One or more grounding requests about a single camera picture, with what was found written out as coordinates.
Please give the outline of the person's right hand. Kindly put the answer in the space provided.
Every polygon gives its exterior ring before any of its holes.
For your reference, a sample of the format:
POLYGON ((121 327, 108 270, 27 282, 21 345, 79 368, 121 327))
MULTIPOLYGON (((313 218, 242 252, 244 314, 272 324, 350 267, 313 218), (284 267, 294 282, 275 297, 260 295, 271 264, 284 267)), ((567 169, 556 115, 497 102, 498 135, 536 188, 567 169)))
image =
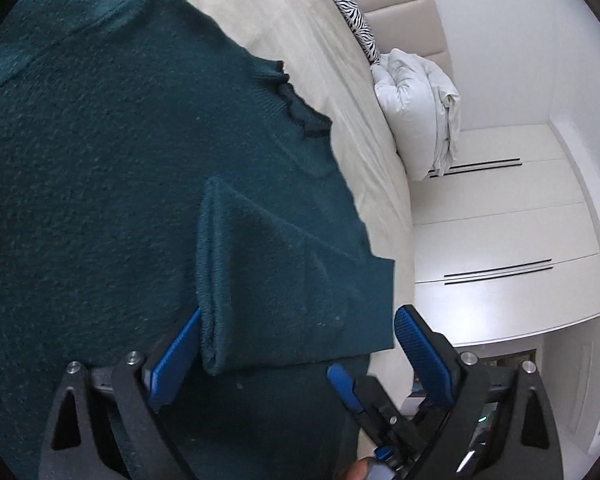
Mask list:
POLYGON ((335 474, 335 480, 368 480, 372 474, 372 469, 376 466, 376 460, 372 458, 363 458, 350 463, 335 474))

